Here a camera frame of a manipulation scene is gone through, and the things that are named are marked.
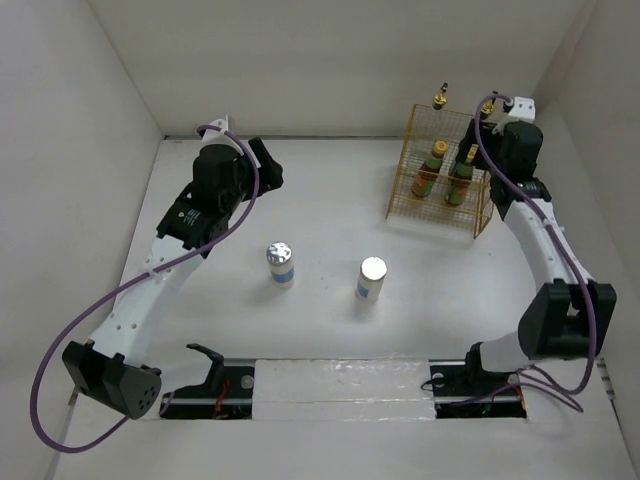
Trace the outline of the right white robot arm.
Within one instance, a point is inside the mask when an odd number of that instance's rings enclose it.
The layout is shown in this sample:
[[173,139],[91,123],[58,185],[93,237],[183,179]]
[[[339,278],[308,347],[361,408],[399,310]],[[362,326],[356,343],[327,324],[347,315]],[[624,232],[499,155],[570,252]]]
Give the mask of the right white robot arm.
[[473,164],[489,172],[491,200],[518,240],[537,289],[514,332],[478,342],[467,353],[462,381],[476,394],[494,387],[500,374],[545,361],[583,359],[591,370],[617,302],[613,286],[593,279],[558,225],[552,196],[535,175],[542,142],[532,123],[499,127],[476,119],[460,142],[462,151],[477,148]]

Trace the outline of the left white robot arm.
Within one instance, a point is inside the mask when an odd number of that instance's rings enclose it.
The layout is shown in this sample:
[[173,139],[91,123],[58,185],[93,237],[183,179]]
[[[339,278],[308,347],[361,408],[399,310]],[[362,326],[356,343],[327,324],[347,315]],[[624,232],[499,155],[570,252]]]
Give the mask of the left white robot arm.
[[263,141],[252,138],[248,144],[252,158],[221,143],[200,149],[192,181],[157,227],[141,269],[145,278],[123,293],[85,343],[72,341],[64,349],[62,361],[87,397],[138,419],[163,394],[162,373],[146,360],[154,330],[209,255],[210,242],[228,232],[240,203],[283,184],[283,168]]

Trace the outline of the clear glass oil bottle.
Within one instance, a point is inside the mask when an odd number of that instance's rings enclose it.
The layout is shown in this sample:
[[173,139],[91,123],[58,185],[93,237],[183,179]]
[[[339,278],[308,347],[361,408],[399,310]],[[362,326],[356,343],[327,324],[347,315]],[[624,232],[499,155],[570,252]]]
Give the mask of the clear glass oil bottle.
[[435,113],[437,121],[442,119],[442,113],[448,102],[448,83],[444,82],[439,88],[438,92],[432,98],[432,109]]

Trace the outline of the dark liquid glass bottle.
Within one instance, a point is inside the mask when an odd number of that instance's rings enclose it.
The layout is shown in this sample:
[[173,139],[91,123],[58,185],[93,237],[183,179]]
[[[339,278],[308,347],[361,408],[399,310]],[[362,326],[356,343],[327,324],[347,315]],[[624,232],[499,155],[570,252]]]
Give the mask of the dark liquid glass bottle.
[[496,103],[497,95],[499,94],[499,92],[497,90],[494,90],[492,94],[494,95],[494,97],[484,102],[481,107],[481,110],[480,110],[481,121],[487,120],[494,113],[495,103]]

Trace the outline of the silver lid shaker jar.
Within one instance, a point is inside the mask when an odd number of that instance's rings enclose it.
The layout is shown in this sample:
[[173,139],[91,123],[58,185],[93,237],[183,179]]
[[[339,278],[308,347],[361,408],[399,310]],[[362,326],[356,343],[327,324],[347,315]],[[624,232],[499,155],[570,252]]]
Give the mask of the silver lid shaker jar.
[[291,288],[295,276],[291,247],[283,241],[271,243],[266,249],[266,260],[274,284],[281,289]]
[[381,293],[388,269],[380,257],[367,257],[360,266],[356,296],[365,302],[375,303]]

